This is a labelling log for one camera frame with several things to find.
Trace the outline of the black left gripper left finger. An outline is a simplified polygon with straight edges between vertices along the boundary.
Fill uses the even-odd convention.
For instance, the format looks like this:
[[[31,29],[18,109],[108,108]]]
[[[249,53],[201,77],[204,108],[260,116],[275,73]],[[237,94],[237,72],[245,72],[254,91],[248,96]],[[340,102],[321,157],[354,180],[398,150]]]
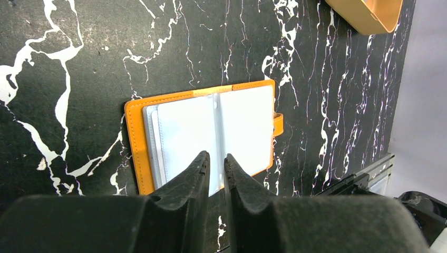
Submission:
[[[210,156],[147,196],[20,198],[1,216],[1,252],[203,252]]]

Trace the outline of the orange leather card holder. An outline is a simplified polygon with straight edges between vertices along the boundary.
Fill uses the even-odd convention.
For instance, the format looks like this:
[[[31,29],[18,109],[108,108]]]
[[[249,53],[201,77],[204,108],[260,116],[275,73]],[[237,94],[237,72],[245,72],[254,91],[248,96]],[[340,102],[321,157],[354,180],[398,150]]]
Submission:
[[[274,163],[274,138],[284,130],[272,79],[131,100],[124,105],[142,195],[183,172],[201,151],[210,155],[209,194],[224,187],[223,160],[232,154],[254,176]]]

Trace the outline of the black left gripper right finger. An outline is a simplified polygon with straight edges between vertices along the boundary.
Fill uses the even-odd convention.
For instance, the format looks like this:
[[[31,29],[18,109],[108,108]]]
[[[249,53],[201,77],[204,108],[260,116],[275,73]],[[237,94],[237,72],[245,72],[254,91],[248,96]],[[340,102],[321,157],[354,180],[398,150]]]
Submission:
[[[410,212],[376,195],[283,198],[223,162],[231,252],[428,252]]]

